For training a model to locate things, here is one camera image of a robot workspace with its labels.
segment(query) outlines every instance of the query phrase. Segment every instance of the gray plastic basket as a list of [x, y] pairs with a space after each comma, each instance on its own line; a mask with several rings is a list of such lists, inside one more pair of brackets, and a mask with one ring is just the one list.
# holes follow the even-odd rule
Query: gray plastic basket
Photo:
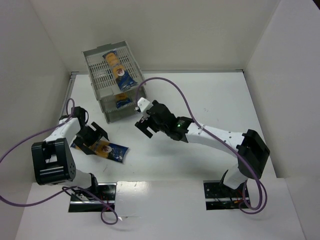
[[[114, 49], [116, 49], [117, 57], [123, 66], [138, 84], [145, 79], [127, 41], [107, 44], [83, 52], [95, 98], [99, 101], [100, 108], [104, 113], [107, 123], [117, 121], [135, 113], [134, 97], [137, 86], [133, 86], [127, 91], [120, 91], [111, 69], [102, 57], [103, 54]], [[127, 93], [132, 103], [117, 108], [115, 95], [120, 93]], [[139, 95], [144, 98], [147, 97], [143, 86], [139, 90]]]

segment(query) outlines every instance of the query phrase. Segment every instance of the robotic arm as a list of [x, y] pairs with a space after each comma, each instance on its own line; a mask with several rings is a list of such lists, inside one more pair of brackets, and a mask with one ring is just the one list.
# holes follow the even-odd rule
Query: robotic arm
[[[68, 119], [64, 115], [59, 125]], [[78, 186], [97, 192], [98, 182], [91, 173], [76, 169], [70, 151], [73, 141], [87, 155], [95, 154], [88, 146], [92, 146], [102, 137], [108, 139], [108, 134], [95, 122], [91, 124], [95, 130], [86, 124], [86, 110], [75, 107], [73, 117], [64, 125], [57, 127], [44, 141], [35, 142], [31, 147], [34, 175], [39, 185]]]
[[[153, 134], [148, 128], [155, 133], [161, 131], [175, 141], [203, 144], [232, 154], [219, 141], [204, 132], [203, 128], [205, 128], [238, 151], [258, 178], [261, 178], [270, 150], [256, 131], [249, 129], [247, 133], [231, 132], [205, 125], [200, 128], [191, 118], [175, 117], [164, 104], [156, 100], [151, 103], [143, 97], [139, 99], [136, 110], [141, 112], [143, 117], [135, 126], [149, 138]], [[224, 173], [220, 182], [231, 189], [237, 189], [248, 178], [253, 179], [248, 169], [238, 160], [236, 165]]]

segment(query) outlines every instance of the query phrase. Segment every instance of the snack bag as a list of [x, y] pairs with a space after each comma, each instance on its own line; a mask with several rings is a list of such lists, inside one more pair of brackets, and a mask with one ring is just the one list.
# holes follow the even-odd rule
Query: snack bag
[[[71, 144], [72, 148], [81, 150], [74, 143]], [[120, 146], [117, 144], [113, 144], [104, 140], [96, 141], [92, 146], [89, 147], [95, 154], [104, 159], [110, 159], [116, 161], [118, 163], [122, 163], [124, 161], [125, 154], [128, 147]]]
[[132, 86], [137, 84], [137, 82], [134, 81], [130, 76], [126, 68], [121, 64], [119, 58], [117, 57], [117, 50], [112, 50], [104, 54], [102, 57], [109, 64], [113, 76], [115, 77], [115, 81], [121, 91], [130, 89]]
[[132, 101], [130, 100], [130, 98], [126, 93], [120, 93], [115, 95], [115, 101], [116, 101], [115, 104], [117, 109], [129, 103], [132, 103]]

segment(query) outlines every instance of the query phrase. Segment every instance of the tabletop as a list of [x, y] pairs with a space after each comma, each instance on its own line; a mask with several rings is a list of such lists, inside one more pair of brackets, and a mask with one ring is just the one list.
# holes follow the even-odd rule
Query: tabletop
[[[161, 73], [184, 92], [201, 123], [233, 132], [262, 131], [241, 72]], [[145, 90], [150, 101], [165, 104], [176, 116], [189, 116], [175, 88], [153, 80]], [[68, 213], [70, 198], [61, 194], [35, 207], [25, 208], [16, 240], [36, 239], [246, 239], [304, 240], [300, 222], [284, 179], [276, 178], [270, 159], [261, 181], [268, 204], [257, 215], [234, 210], [206, 210], [203, 181], [220, 180], [236, 158], [199, 144], [177, 142], [158, 132], [149, 139], [131, 117], [107, 124], [95, 99], [88, 75], [77, 75], [71, 97], [108, 134], [112, 143], [129, 147], [124, 164], [87, 156], [72, 149], [76, 167], [93, 173], [99, 182], [117, 182], [115, 210], [122, 221], [107, 226], [97, 212]], [[59, 186], [32, 185], [27, 202], [48, 197]], [[253, 205], [258, 200], [253, 180], [248, 181]], [[112, 221], [112, 213], [105, 213]]]

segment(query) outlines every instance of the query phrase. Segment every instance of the gray wall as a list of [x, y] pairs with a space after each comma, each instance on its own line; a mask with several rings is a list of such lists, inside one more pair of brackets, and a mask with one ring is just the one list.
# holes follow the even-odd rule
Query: gray wall
[[[28, 0], [0, 1], [0, 155], [57, 123], [69, 74]], [[30, 140], [0, 165], [0, 194], [25, 203], [34, 182]], [[24, 209], [0, 202], [1, 239], [15, 239]]]
[[307, 240], [319, 239], [320, 10], [281, 0], [245, 69], [278, 177]]
[[279, 0], [30, 0], [69, 71], [128, 40], [143, 70], [243, 69]]

